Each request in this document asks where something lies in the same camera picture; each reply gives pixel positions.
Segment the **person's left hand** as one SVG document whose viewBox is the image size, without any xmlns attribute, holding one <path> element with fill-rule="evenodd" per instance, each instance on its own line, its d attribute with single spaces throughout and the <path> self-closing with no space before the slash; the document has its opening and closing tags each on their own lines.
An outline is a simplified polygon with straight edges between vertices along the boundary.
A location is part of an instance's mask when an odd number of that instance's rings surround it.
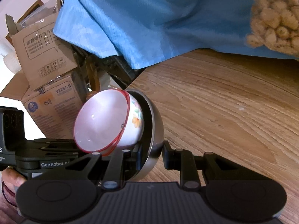
<svg viewBox="0 0 299 224">
<path fill-rule="evenodd" d="M 4 181 L 4 184 L 8 187 L 8 189 L 12 193 L 16 193 L 16 189 L 20 187 L 23 183 L 26 182 L 26 179 L 24 176 L 19 174 L 14 169 L 8 167 L 5 170 L 1 172 L 2 179 Z"/>
</svg>

